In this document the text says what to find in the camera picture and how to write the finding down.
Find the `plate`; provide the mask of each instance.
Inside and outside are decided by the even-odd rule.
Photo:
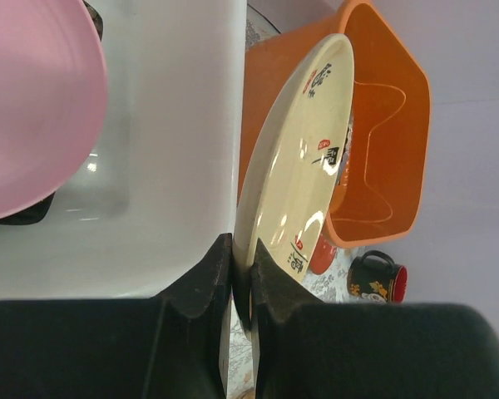
[[[235,221],[235,305],[250,329],[257,240],[300,282],[324,225],[348,131],[353,49],[342,34],[303,59],[271,107],[249,161]]]
[[[77,172],[107,97],[100,40],[81,0],[0,0],[0,218]]]

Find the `wall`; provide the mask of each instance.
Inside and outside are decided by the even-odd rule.
[[[422,208],[379,248],[410,269],[409,301],[468,303],[499,333],[499,0],[374,0],[429,76]],[[340,0],[250,0],[284,32]]]

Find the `mug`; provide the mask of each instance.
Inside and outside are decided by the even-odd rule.
[[[374,302],[400,303],[405,298],[407,279],[407,268],[395,264],[384,252],[371,250],[351,264],[348,291],[354,297]]]

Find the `white container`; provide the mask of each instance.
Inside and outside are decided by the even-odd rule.
[[[0,226],[0,299],[150,296],[234,226],[245,2],[89,3],[104,131],[41,223]]]

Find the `orange plastic basket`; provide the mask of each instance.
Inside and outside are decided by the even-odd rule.
[[[351,248],[403,237],[419,209],[430,116],[427,77],[367,0],[261,42],[246,53],[239,194],[264,119],[292,71],[323,37],[353,45],[353,139],[323,234]]]

